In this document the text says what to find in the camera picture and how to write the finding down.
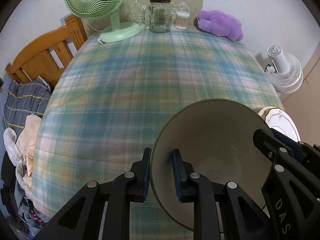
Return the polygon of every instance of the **bowl rim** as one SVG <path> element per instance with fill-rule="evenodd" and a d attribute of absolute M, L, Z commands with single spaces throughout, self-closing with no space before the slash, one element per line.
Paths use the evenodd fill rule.
<path fill-rule="evenodd" d="M 204 103 L 204 102 L 211 102 L 211 101 L 227 101 L 227 102 L 230 102 L 230 103 L 235 103 L 235 104 L 238 104 L 238 105 L 241 105 L 243 106 L 244 108 L 250 110 L 252 113 L 254 113 L 256 116 L 258 116 L 262 121 L 263 123 L 265 124 L 268 132 L 269 132 L 269 135 L 274 137 L 272 131 L 271 131 L 271 128 L 268 126 L 268 124 L 265 122 L 265 120 L 263 120 L 263 118 L 257 113 L 255 112 L 254 110 L 252 110 L 250 107 L 242 104 L 242 103 L 239 103 L 237 101 L 233 101 L 233 100 L 230 100 L 230 99 L 225 99 L 225 98 L 209 98 L 209 99 L 203 99 L 203 100 L 200 100 L 200 101 L 196 101 L 194 103 L 191 103 L 185 107 L 183 107 L 181 110 L 179 110 L 177 113 L 174 114 L 173 117 L 170 118 L 170 120 L 164 125 L 164 127 L 162 127 L 160 133 L 158 134 L 157 136 L 157 139 L 155 140 L 155 143 L 153 144 L 153 147 L 152 147 L 152 151 L 151 151 L 151 156 L 150 156 L 150 172 L 149 172 L 149 176 L 150 176 L 150 184 L 151 184 L 151 188 L 152 188 L 152 192 L 154 194 L 154 196 L 156 197 L 156 200 L 157 202 L 159 203 L 159 205 L 161 206 L 161 208 L 164 210 L 164 212 L 174 221 L 176 222 L 178 225 L 184 227 L 185 229 L 188 229 L 190 231 L 193 231 L 192 228 L 189 228 L 185 225 L 183 225 L 182 223 L 180 223 L 179 221 L 177 221 L 175 218 L 173 218 L 168 212 L 167 210 L 164 208 L 164 206 L 162 205 L 157 193 L 156 193 L 156 190 L 155 190 L 155 185 L 154 185 L 154 181 L 153 181 L 153 177 L 152 177 L 152 163 L 153 163 L 153 157 L 154 157 L 154 150 L 156 149 L 156 146 L 157 146 L 157 143 L 164 131 L 164 129 L 169 125 L 169 123 L 178 115 L 180 114 L 181 112 L 185 111 L 186 109 L 190 108 L 191 106 L 194 106 L 194 105 L 197 105 L 197 104 L 200 104 L 200 103 Z"/>

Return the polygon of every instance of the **white fan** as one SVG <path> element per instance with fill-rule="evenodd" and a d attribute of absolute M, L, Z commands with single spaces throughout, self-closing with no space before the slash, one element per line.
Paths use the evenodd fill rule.
<path fill-rule="evenodd" d="M 303 82 L 303 72 L 299 60 L 291 53 L 283 52 L 277 46 L 268 49 L 268 56 L 275 71 L 267 71 L 267 76 L 276 91 L 281 94 L 290 94 L 297 91 Z"/>

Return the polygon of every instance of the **fan stand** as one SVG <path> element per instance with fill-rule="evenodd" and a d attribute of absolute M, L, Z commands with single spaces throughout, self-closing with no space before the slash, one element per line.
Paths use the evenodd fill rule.
<path fill-rule="evenodd" d="M 110 14 L 111 26 L 107 27 L 99 35 L 101 44 L 114 41 L 122 41 L 131 38 L 141 32 L 141 27 L 134 22 L 120 23 L 119 11 Z"/>

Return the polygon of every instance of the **plaid bedsheet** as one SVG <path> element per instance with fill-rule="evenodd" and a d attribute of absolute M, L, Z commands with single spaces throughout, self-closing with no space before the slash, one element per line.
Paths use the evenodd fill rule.
<path fill-rule="evenodd" d="M 227 98 L 255 111 L 282 107 L 241 42 L 194 27 L 100 45 L 91 37 L 59 80 L 39 129 L 33 166 L 35 207 L 53 216 L 88 181 L 113 180 L 142 158 L 184 106 Z M 192 239 L 151 187 L 131 205 L 131 239 Z"/>

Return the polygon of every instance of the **ceramic bowl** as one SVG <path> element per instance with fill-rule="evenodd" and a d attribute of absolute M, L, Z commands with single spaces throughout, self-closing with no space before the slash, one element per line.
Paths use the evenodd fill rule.
<path fill-rule="evenodd" d="M 272 132 L 253 110 L 225 99 L 191 104 L 177 113 L 161 130 L 151 154 L 150 181 L 166 213 L 179 224 L 193 229 L 193 203 L 178 201 L 172 171 L 172 150 L 211 181 L 236 182 L 260 206 L 261 188 L 271 162 L 253 145 L 255 130 Z"/>

